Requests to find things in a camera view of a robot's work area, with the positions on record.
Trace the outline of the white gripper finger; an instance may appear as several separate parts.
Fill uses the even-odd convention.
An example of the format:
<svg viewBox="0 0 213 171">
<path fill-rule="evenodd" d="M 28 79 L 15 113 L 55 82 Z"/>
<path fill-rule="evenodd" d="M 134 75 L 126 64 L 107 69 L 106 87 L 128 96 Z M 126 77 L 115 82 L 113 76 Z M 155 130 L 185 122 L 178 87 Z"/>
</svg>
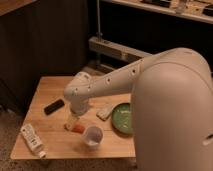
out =
<svg viewBox="0 0 213 171">
<path fill-rule="evenodd" d="M 81 117 L 77 117 L 77 122 L 76 122 L 76 124 L 81 125 L 81 124 L 82 124 L 81 121 L 82 121 L 82 120 L 81 120 Z"/>
<path fill-rule="evenodd" d="M 77 121 L 78 121 L 78 117 L 69 115 L 67 122 L 65 123 L 65 128 L 71 131 L 75 127 Z"/>
</svg>

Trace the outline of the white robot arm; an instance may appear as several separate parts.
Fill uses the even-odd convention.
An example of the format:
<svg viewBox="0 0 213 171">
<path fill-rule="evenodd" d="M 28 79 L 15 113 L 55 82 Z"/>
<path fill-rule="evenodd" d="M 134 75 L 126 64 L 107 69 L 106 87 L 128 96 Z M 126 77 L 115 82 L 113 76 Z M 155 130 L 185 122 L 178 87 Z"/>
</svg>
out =
<svg viewBox="0 0 213 171">
<path fill-rule="evenodd" d="M 157 53 L 92 80 L 80 72 L 66 86 L 80 116 L 92 97 L 131 94 L 138 171 L 213 171 L 213 79 L 188 48 Z"/>
</svg>

